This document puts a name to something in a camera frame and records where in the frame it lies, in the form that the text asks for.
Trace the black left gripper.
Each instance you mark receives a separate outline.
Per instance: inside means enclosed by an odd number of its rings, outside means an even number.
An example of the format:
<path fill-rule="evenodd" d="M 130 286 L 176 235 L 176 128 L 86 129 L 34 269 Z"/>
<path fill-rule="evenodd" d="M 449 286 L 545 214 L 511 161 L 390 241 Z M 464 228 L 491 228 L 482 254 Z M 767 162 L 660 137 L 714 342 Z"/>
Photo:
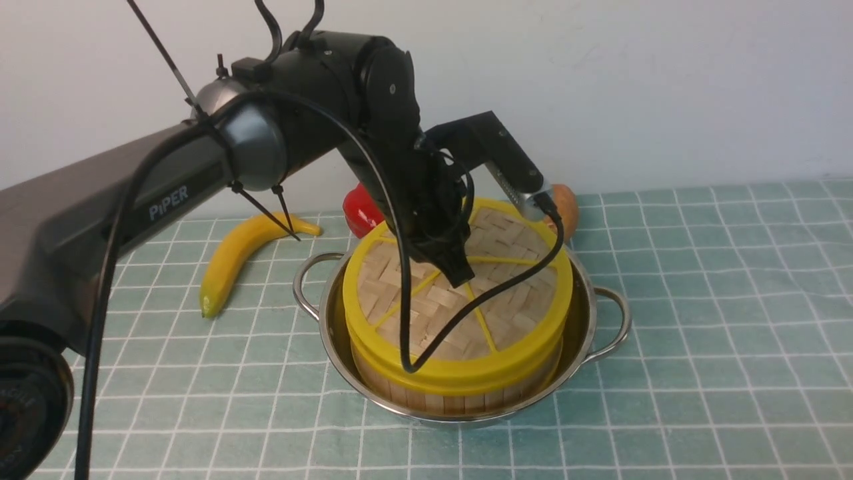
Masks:
<path fill-rule="evenodd" d="M 338 150 L 395 235 L 401 265 L 432 265 L 453 289 L 472 280 L 465 251 L 473 209 L 471 172 L 454 172 L 450 153 L 426 146 L 424 131 L 395 139 L 352 127 L 341 131 L 345 140 Z"/>

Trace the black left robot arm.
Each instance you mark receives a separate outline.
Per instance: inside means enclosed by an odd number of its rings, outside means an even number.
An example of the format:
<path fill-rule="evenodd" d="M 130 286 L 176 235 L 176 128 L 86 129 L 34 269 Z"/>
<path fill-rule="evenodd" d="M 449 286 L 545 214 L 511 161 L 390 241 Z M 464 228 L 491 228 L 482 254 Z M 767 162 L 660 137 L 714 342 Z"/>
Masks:
<path fill-rule="evenodd" d="M 88 360 L 91 427 L 118 259 L 222 189 L 265 191 L 338 149 L 405 261 L 472 279 L 460 173 L 420 145 L 411 55 L 386 37 L 296 31 L 235 61 L 192 119 L 2 191 L 2 478 L 51 452 L 73 404 L 62 356 Z"/>

